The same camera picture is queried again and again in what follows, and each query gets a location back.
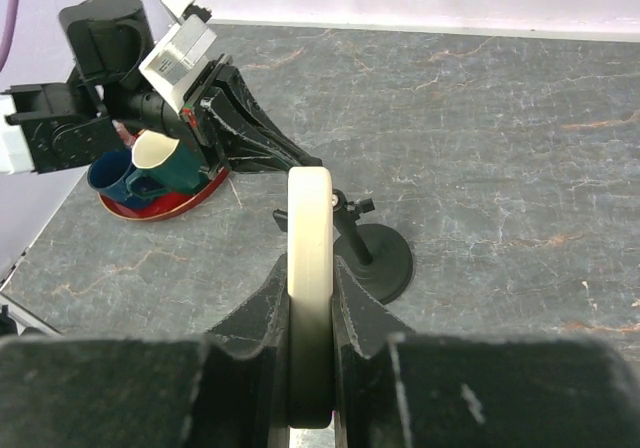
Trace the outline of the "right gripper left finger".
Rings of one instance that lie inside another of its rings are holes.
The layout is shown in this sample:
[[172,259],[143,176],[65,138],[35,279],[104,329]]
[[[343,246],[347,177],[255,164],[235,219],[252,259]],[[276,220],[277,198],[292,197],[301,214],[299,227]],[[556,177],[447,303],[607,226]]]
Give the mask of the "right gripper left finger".
[[262,286],[207,333],[204,445],[285,447],[289,298],[280,256]]

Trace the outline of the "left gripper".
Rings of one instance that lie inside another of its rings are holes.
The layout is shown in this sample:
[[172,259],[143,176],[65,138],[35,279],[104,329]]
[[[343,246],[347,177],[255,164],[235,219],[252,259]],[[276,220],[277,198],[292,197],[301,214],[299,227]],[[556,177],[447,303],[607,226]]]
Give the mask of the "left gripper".
[[272,122],[229,55],[207,62],[183,101],[182,120],[209,172],[287,172],[323,165]]

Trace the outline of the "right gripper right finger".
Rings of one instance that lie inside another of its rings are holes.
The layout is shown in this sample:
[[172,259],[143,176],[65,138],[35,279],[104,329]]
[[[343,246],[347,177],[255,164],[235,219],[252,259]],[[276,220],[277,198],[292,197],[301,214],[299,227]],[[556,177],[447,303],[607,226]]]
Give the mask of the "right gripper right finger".
[[340,257],[334,259],[332,317],[336,445],[410,446],[388,338],[412,329],[366,292]]

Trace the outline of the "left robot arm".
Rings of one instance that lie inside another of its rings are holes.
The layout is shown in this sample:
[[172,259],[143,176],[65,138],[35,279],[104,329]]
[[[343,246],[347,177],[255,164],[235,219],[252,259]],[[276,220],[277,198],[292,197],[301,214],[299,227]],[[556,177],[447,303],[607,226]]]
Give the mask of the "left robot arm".
[[231,58],[215,53],[210,16],[189,3],[154,40],[141,0],[86,0],[63,9],[73,68],[63,82],[4,91],[2,171],[86,166],[124,147],[118,125],[179,140],[208,176],[318,165],[263,111]]

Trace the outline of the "black phone stand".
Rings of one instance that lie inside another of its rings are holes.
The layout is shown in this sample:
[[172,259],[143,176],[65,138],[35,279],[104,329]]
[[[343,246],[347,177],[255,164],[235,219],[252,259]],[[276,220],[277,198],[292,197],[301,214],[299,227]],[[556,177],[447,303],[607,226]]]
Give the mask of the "black phone stand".
[[404,292],[413,274],[411,249],[395,229],[358,222],[374,209],[372,199],[350,201],[335,189],[331,194],[294,192],[286,210],[273,212],[287,234],[287,291],[295,307],[313,313],[328,308],[336,256],[380,303],[388,304]]

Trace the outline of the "smartphone with cream case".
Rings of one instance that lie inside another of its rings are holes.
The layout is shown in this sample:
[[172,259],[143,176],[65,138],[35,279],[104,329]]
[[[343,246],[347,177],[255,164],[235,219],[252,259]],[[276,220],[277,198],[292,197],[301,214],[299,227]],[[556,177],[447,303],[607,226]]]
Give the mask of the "smartphone with cream case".
[[324,428],[333,410],[333,206],[324,167],[288,176],[289,423]]

